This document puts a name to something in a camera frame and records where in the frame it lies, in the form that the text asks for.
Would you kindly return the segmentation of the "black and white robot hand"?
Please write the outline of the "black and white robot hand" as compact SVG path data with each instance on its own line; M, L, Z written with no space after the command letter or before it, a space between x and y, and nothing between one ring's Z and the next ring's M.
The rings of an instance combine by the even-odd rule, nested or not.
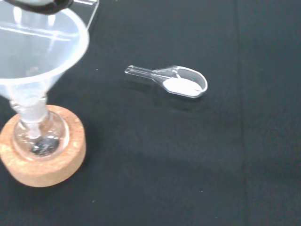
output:
M7 0L6 2L25 11L52 15L67 9L73 0Z

